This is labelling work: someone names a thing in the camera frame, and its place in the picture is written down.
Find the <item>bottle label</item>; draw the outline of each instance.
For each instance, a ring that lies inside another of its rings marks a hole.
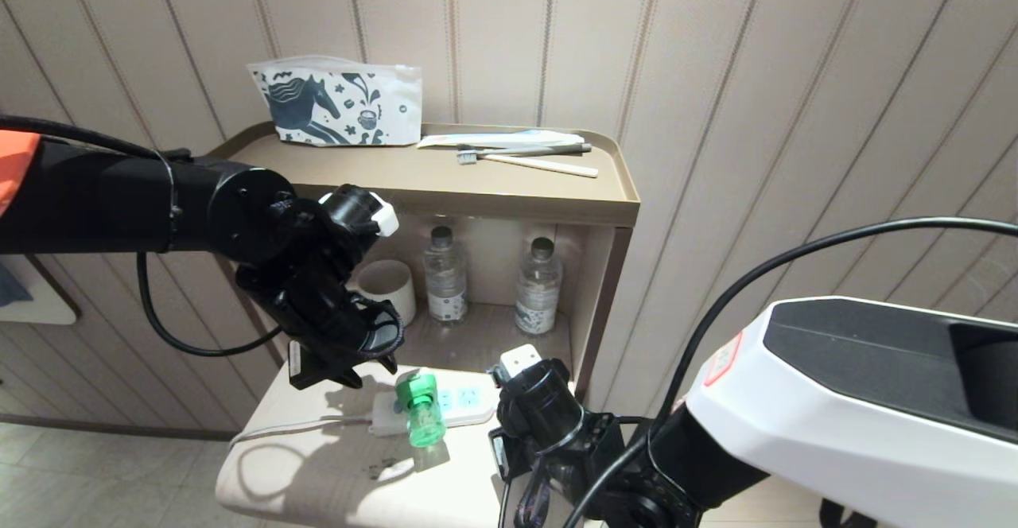
[[[455,321],[466,313],[466,292],[460,292],[453,297],[438,297],[428,294],[428,309],[443,320]]]
[[[516,302],[516,327],[527,334],[546,334],[555,326],[555,307],[551,309],[530,309]]]

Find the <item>striped wallpaper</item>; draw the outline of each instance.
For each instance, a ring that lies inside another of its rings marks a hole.
[[[617,137],[643,207],[590,391],[652,407],[698,314],[808,238],[914,214],[1015,220],[1018,0],[0,0],[0,109],[208,152],[266,119],[243,67],[320,53],[418,64],[433,122]],[[905,232],[774,272],[812,293],[1018,317],[1015,242]],[[139,317],[129,258],[42,256],[75,326],[0,326],[0,413],[233,430],[275,364],[183,358]],[[154,258],[182,335],[257,330],[210,256]]]

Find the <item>white cup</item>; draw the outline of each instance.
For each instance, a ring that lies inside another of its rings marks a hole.
[[[361,296],[371,300],[391,300],[396,313],[409,326],[417,314],[417,302],[413,296],[413,277],[410,267],[400,260],[378,260],[361,268],[356,281],[351,284]]]

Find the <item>white cable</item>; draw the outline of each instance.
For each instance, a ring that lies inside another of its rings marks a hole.
[[[243,441],[252,441],[254,438],[264,438],[266,436],[278,436],[282,434],[293,434],[295,432],[304,432],[308,430],[314,430],[326,425],[328,423],[361,423],[371,424],[371,415],[361,416],[350,416],[350,415],[321,415],[315,420],[302,420],[296,423],[286,423],[281,425],[267,426],[265,428],[257,428],[254,430],[243,431],[240,434],[234,436],[230,441],[230,449],[233,449],[233,445]]]

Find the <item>red sticker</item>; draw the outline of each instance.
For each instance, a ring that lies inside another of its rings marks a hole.
[[[711,368],[706,372],[706,378],[703,379],[703,387],[711,387],[732,368],[735,364],[735,355],[739,353],[740,343],[742,343],[742,332],[725,344],[725,347],[716,351],[711,358]]]

